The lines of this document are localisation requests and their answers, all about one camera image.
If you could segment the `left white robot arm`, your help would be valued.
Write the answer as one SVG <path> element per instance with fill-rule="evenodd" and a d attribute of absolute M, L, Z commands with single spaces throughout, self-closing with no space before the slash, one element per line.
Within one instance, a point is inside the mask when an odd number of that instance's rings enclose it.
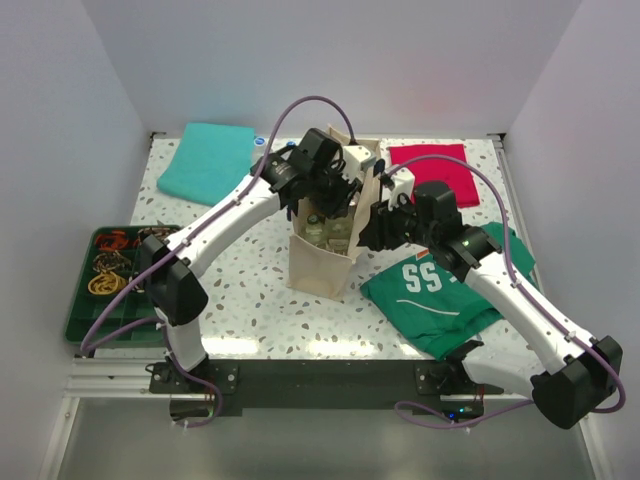
<path fill-rule="evenodd" d="M 282 209 L 310 200 L 328 218 L 347 214 L 374 154 L 356 141 L 341 145 L 312 128 L 295 145 L 266 148 L 218 205 L 164 240 L 147 238 L 140 250 L 139 279 L 164 322 L 175 361 L 171 378 L 185 392 L 207 380 L 198 318 L 209 298 L 200 277 L 246 231 Z"/>

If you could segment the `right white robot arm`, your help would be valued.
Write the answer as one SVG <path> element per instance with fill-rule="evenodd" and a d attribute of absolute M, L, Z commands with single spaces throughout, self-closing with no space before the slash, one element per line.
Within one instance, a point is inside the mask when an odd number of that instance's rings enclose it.
<path fill-rule="evenodd" d="M 374 202 L 359 243 L 376 252 L 404 244 L 428 248 L 436 264 L 488 301 L 536 356 L 463 346 L 445 369 L 452 390 L 488 384 L 519 394 L 561 429 L 605 412 L 602 404 L 612 395 L 625 402 L 621 345 L 610 336 L 595 337 L 556 308 L 516 269 L 507 240 L 463 222 L 445 183 L 422 183 L 412 195 L 393 192 Z"/>

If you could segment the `beige canvas bag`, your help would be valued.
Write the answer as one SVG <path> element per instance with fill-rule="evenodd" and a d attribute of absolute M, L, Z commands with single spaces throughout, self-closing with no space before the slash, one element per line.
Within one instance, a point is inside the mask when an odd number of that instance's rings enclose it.
<path fill-rule="evenodd" d="M 350 145 L 350 137 L 332 126 L 324 134 L 339 143 L 342 148 Z M 373 151 L 377 157 L 376 163 L 381 160 L 379 140 L 358 139 L 355 145 L 366 146 Z M 351 201 L 346 216 L 353 219 L 347 255 L 334 253 L 328 245 L 325 249 L 314 247 L 302 238 L 307 217 L 318 212 L 308 200 L 299 201 L 297 212 L 293 216 L 293 234 L 290 236 L 289 245 L 288 285 L 291 288 L 331 300 L 340 300 L 343 297 L 351 269 L 364 251 L 358 246 L 359 234 L 369 221 L 370 206 L 378 200 L 380 189 L 379 179 L 375 175 L 375 165 L 356 179 L 360 180 L 360 192 Z M 326 218 L 328 229 L 332 220 Z"/>

